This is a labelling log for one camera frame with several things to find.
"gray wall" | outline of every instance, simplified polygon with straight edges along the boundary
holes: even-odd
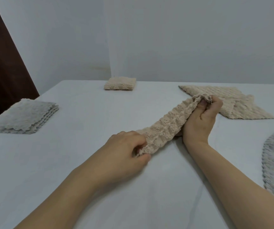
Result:
[[[274,84],[274,0],[104,0],[113,76]]]
[[[0,0],[0,14],[40,94],[110,77],[103,0]]]

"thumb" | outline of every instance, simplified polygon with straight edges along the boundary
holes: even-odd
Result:
[[[141,171],[150,161],[151,155],[150,154],[143,154],[140,157],[133,158],[135,160],[135,167],[136,172]]]
[[[191,116],[190,117],[200,117],[201,114],[203,114],[203,112],[206,110],[206,107],[207,107],[207,101],[202,99],[196,109],[192,112]]]

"unfolded beige towel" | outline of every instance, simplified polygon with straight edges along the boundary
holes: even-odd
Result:
[[[136,78],[112,77],[104,85],[105,90],[133,90]]]
[[[236,87],[180,85],[182,90],[194,96],[215,95],[223,100],[220,113],[230,119],[274,119],[274,116],[254,103],[253,95],[244,95]]]
[[[211,96],[195,95],[178,104],[152,126],[137,130],[138,133],[145,135],[147,141],[147,145],[139,151],[137,156],[153,154],[172,140],[202,99],[208,103],[212,101]]]

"person's left hand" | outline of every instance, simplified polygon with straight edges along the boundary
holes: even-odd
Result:
[[[77,169],[90,174],[98,187],[122,181],[140,172],[150,161],[151,155],[133,157],[133,150],[146,145],[144,135],[135,131],[112,135],[106,144]]]

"brown door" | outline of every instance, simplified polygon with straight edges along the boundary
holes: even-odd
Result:
[[[39,96],[0,16],[0,114],[22,98]]]

